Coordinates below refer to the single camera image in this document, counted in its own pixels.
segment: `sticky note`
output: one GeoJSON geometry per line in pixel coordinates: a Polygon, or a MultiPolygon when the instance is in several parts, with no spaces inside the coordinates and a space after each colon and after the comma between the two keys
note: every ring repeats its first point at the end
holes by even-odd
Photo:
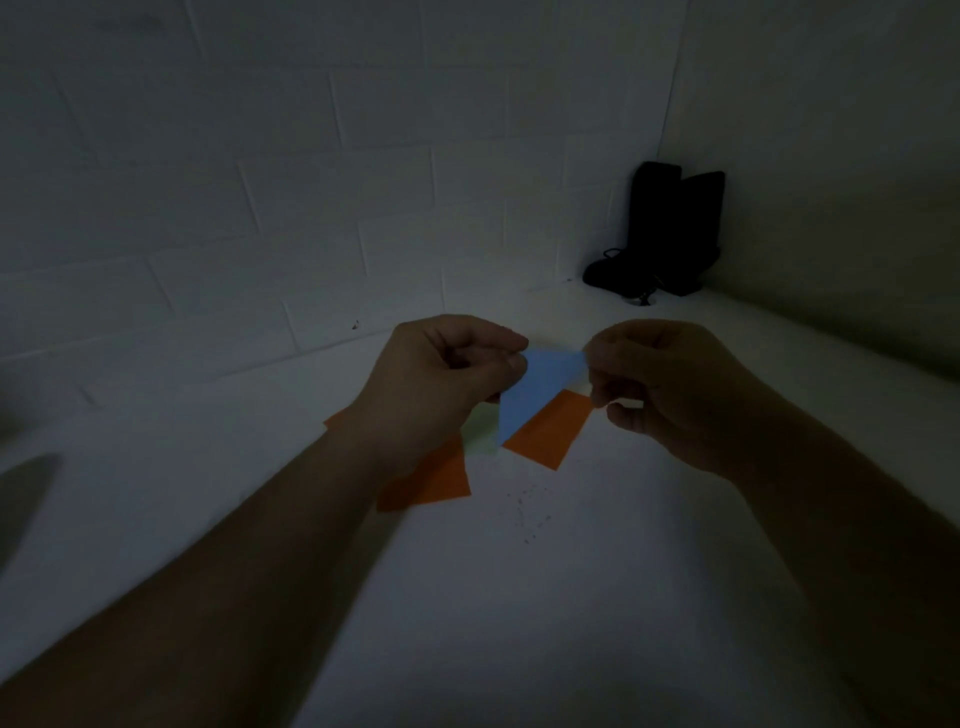
{"type": "Polygon", "coordinates": [[[551,352],[528,349],[527,372],[513,387],[500,395],[500,422],[497,443],[503,445],[515,432],[557,396],[580,374],[587,361],[582,352],[551,352]]]}
{"type": "Polygon", "coordinates": [[[480,402],[460,428],[467,455],[493,455],[496,452],[496,422],[500,408],[495,404],[480,402]]]}
{"type": "MultiPolygon", "coordinates": [[[[327,418],[324,425],[335,426],[342,412],[327,418]]],[[[457,433],[427,454],[412,473],[387,483],[376,498],[376,510],[399,511],[411,505],[469,495],[463,439],[457,433]]]]}
{"type": "Polygon", "coordinates": [[[555,471],[592,411],[589,397],[563,389],[503,447],[555,471]]]}

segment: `person's left hand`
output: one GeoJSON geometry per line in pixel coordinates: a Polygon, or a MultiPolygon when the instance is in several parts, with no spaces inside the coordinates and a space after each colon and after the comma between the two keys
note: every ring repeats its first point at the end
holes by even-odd
{"type": "Polygon", "coordinates": [[[527,369],[526,337],[474,316],[400,324],[343,423],[392,474],[412,471],[527,369]]]}

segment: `green paper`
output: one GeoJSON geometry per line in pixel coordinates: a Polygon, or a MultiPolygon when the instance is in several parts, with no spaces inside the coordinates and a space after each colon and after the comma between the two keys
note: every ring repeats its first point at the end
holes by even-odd
{"type": "Polygon", "coordinates": [[[493,455],[496,453],[496,423],[499,419],[500,408],[495,404],[482,401],[477,404],[464,426],[460,428],[460,435],[464,439],[464,454],[466,455],[493,455]]]}

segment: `orange sticky note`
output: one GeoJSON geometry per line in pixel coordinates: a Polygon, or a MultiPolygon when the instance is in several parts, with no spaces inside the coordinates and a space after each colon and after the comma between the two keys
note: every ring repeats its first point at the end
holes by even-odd
{"type": "Polygon", "coordinates": [[[503,447],[555,471],[592,411],[589,397],[563,389],[503,447]]]}
{"type": "MultiPolygon", "coordinates": [[[[334,425],[340,414],[341,412],[337,412],[324,424],[327,427],[334,425]]],[[[412,473],[387,483],[376,498],[376,510],[381,513],[400,511],[411,505],[436,503],[439,500],[469,495],[464,441],[458,432],[427,454],[412,473]]]]}

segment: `hand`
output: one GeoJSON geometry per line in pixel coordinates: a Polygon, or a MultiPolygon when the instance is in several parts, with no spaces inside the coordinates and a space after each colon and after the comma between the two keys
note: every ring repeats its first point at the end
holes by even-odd
{"type": "Polygon", "coordinates": [[[342,427],[365,438],[391,475],[408,473],[460,429],[473,407],[516,384],[527,370],[519,352],[528,343],[474,316],[400,324],[342,427]]]}
{"type": "Polygon", "coordinates": [[[695,324],[627,321],[598,333],[584,351],[590,397],[614,425],[734,482],[757,479],[789,442],[784,425],[804,417],[695,324]],[[643,407],[613,402],[621,398],[643,407]]]}

